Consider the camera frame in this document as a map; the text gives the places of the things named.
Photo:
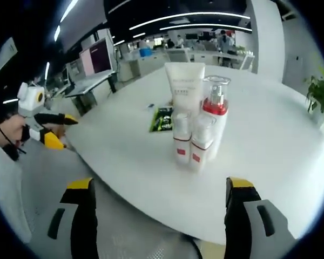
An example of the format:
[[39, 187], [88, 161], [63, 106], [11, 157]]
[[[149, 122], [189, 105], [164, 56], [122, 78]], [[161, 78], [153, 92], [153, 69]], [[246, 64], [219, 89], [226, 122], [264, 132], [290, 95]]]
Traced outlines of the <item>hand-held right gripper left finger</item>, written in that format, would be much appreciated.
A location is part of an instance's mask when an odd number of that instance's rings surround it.
[[51, 241], [64, 241], [64, 258], [97, 258], [96, 195], [93, 178], [69, 183], [46, 232]]

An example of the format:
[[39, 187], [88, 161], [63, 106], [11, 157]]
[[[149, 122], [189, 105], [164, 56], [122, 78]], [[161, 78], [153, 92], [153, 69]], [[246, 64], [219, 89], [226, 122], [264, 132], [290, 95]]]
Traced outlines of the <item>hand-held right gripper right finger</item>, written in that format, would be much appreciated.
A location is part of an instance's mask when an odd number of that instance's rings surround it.
[[284, 214], [245, 179], [226, 179], [224, 224], [224, 258], [283, 258], [297, 243]]

